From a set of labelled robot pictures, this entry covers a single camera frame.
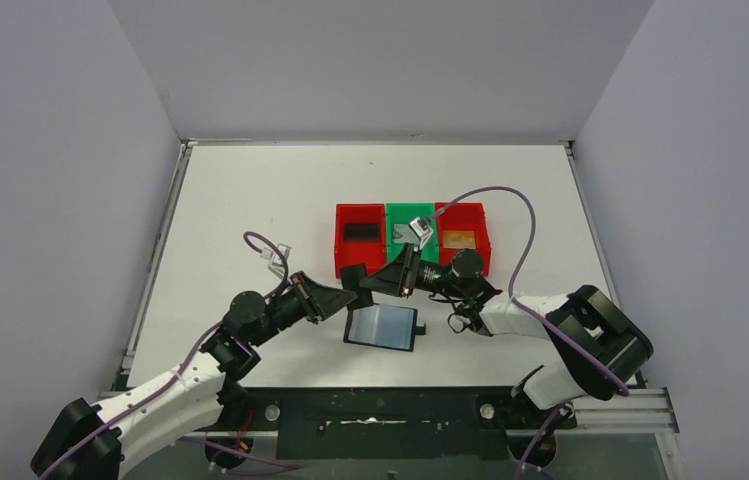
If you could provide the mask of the green bin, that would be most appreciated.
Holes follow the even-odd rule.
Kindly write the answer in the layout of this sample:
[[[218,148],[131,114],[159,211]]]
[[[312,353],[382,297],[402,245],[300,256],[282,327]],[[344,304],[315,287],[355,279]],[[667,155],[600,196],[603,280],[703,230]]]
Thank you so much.
[[[386,211],[386,234],[387,234],[387,261],[392,261],[402,250],[405,244],[395,244],[392,242],[392,225],[395,223],[409,224],[416,217],[430,217],[434,211],[433,203],[387,203]],[[438,243],[438,227],[435,220],[432,220],[434,231],[431,241],[421,252],[422,259],[429,262],[438,263],[440,247]]]

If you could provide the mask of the red bin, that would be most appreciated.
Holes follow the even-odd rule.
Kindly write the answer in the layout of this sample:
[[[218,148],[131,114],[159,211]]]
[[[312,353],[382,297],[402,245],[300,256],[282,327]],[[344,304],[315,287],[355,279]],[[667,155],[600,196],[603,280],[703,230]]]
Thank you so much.
[[[482,203],[457,203],[450,207],[436,219],[438,227],[438,243],[440,247],[439,263],[447,265],[459,250],[444,249],[440,245],[444,230],[472,230],[475,232],[477,248],[484,262],[482,275],[490,273],[492,244],[486,223],[485,209]]]
[[[377,223],[381,229],[379,242],[345,242],[343,227],[348,223]],[[334,222],[334,272],[340,277],[339,270],[348,265],[364,263],[367,273],[379,270],[387,260],[385,239],[386,212],[384,204],[377,203],[340,203],[335,206]]]

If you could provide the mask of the black leather card holder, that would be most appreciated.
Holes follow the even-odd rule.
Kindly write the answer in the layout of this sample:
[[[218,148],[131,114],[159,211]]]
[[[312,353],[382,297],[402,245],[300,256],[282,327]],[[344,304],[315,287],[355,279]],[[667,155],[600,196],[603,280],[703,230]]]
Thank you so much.
[[[414,308],[374,304],[348,313],[343,342],[412,352],[415,340],[427,333]]]

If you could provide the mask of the dark card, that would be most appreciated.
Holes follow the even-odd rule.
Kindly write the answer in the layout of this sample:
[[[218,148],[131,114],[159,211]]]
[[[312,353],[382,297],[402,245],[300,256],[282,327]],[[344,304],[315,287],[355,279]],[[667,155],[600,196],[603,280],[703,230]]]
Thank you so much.
[[[349,311],[363,309],[374,305],[372,291],[361,286],[361,281],[368,276],[364,263],[344,266],[339,270],[342,289],[351,291],[356,298],[347,305]]]

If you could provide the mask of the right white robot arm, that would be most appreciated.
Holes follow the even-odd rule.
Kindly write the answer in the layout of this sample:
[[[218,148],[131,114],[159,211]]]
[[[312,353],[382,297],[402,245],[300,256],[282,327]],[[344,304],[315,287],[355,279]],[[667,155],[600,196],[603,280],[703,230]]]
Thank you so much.
[[[583,285],[570,294],[506,295],[484,277],[484,268],[483,256],[471,249],[441,265],[406,246],[359,285],[393,297],[426,292],[451,307],[462,330],[482,336],[549,341],[559,361],[538,367],[513,391],[540,411],[584,396],[607,401],[628,394],[627,381],[653,356],[654,347],[600,289]]]

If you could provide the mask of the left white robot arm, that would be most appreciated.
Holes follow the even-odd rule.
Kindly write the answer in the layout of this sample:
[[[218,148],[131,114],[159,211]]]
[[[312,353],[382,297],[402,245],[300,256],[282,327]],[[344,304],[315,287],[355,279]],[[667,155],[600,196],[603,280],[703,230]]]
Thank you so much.
[[[257,347],[300,320],[325,321],[356,298],[302,271],[270,297],[239,293],[177,366],[117,396],[66,405],[33,455],[31,470],[40,479],[120,479],[226,414],[246,419],[250,399],[240,382],[260,361]]]

